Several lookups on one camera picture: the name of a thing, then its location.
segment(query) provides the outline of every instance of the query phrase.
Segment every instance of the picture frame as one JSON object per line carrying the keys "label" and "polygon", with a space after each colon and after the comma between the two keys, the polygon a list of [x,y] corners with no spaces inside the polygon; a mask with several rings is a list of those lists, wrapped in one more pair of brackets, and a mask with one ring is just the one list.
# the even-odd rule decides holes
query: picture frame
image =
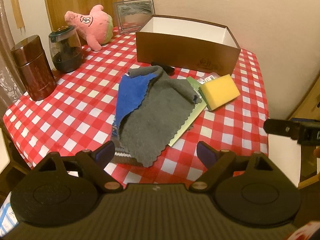
{"label": "picture frame", "polygon": [[119,34],[136,32],[155,15],[153,0],[128,0],[113,5]]}

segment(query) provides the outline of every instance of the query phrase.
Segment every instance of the screw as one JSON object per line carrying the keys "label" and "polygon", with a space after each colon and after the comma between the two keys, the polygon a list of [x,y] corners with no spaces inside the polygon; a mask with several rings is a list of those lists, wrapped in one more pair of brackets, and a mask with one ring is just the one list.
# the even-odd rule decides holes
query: screw
{"label": "screw", "polygon": [[104,187],[109,190],[116,190],[116,189],[120,188],[120,184],[118,182],[111,181],[111,182],[107,182],[106,184],[104,184]]}
{"label": "screw", "polygon": [[202,190],[206,189],[208,187],[208,184],[206,184],[203,181],[196,181],[191,185],[194,189]]}

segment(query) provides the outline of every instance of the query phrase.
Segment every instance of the red and white checkered tablecloth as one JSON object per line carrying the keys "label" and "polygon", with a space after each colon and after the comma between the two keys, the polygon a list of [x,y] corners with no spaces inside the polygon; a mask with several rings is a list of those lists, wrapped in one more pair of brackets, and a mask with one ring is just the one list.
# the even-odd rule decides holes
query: red and white checkered tablecloth
{"label": "red and white checkered tablecloth", "polygon": [[[115,35],[99,52],[84,46],[85,63],[63,75],[49,97],[34,102],[26,93],[9,107],[4,124],[30,166],[39,163],[48,152],[74,155],[83,149],[95,150],[110,139],[122,75],[129,68],[149,65],[138,63],[136,52],[135,33]],[[173,78],[198,79],[203,75],[176,68]],[[206,170],[196,155],[198,141],[238,155],[267,153],[263,122],[268,117],[268,107],[256,56],[242,49],[232,77],[241,95],[215,112],[203,111],[193,128],[173,147],[167,146],[152,167],[109,163],[105,171],[123,185],[140,182],[188,186]]]}

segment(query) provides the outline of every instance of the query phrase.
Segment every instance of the green booklet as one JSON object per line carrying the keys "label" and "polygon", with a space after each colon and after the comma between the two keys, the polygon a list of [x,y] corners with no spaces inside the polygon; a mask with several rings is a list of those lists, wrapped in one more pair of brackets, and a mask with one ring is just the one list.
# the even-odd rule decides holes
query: green booklet
{"label": "green booklet", "polygon": [[193,123],[193,121],[198,117],[198,115],[207,106],[206,102],[203,100],[202,96],[199,93],[199,87],[201,86],[201,84],[192,77],[187,77],[187,80],[190,83],[190,85],[193,87],[193,89],[196,91],[198,96],[202,99],[202,102],[196,104],[195,108],[193,109],[193,111],[189,115],[186,122],[181,126],[180,130],[178,130],[178,132],[175,134],[175,136],[171,139],[171,141],[168,144],[170,147],[172,147],[172,145],[174,145],[174,143],[182,136],[182,134],[188,129],[188,127]]}

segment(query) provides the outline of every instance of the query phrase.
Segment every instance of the curtain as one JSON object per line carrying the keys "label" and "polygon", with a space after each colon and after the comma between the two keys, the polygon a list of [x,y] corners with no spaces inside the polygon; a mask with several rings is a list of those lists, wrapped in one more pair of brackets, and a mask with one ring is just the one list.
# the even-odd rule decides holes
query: curtain
{"label": "curtain", "polygon": [[8,106],[16,102],[25,92],[11,58],[10,50],[13,46],[14,41],[4,11],[4,3],[0,0],[0,127],[5,133],[7,129],[2,120],[3,115]]}

